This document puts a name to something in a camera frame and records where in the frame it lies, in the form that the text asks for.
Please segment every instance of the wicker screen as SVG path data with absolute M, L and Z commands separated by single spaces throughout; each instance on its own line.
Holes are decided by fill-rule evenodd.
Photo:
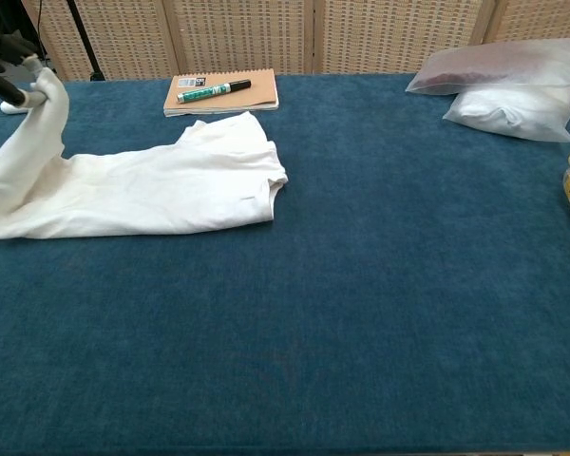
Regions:
M 170 78 L 179 72 L 162 0 L 77 5 L 106 79 Z
M 482 42 L 493 0 L 316 0 L 317 72 L 412 72 Z
M 24 0 L 23 5 L 36 27 L 40 0 Z M 91 63 L 66 0 L 44 0 L 41 21 L 42 42 L 59 77 L 64 81 L 88 81 Z
M 485 40 L 570 38 L 570 0 L 501 2 Z
M 164 0 L 182 72 L 312 71 L 313 0 Z

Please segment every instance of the green marker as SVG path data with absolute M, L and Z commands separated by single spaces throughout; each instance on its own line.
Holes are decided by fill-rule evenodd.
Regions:
M 191 90 L 189 92 L 178 93 L 178 102 L 195 102 L 196 100 L 203 100 L 205 98 L 215 97 L 217 95 L 223 95 L 225 93 L 236 92 L 237 90 L 242 90 L 243 88 L 249 87 L 251 87 L 251 81 L 249 79 L 245 79 L 243 81 L 234 81 L 233 83 L 214 85 L 212 87 L 201 88 L 199 90 Z

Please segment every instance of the white cloth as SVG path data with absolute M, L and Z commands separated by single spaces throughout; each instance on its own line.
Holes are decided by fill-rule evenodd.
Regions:
M 66 91 L 48 69 L 35 88 L 47 101 L 0 148 L 0 238 L 190 234 L 274 218 L 287 176 L 250 113 L 196 122 L 175 144 L 65 160 Z

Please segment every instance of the notebook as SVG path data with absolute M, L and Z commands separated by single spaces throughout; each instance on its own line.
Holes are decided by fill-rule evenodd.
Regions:
M 178 93 L 244 79 L 251 80 L 251 87 L 195 102 L 178 103 Z M 278 95 L 276 94 L 275 71 L 273 69 L 175 76 L 171 81 L 167 99 L 164 101 L 164 115 L 166 117 L 277 108 Z

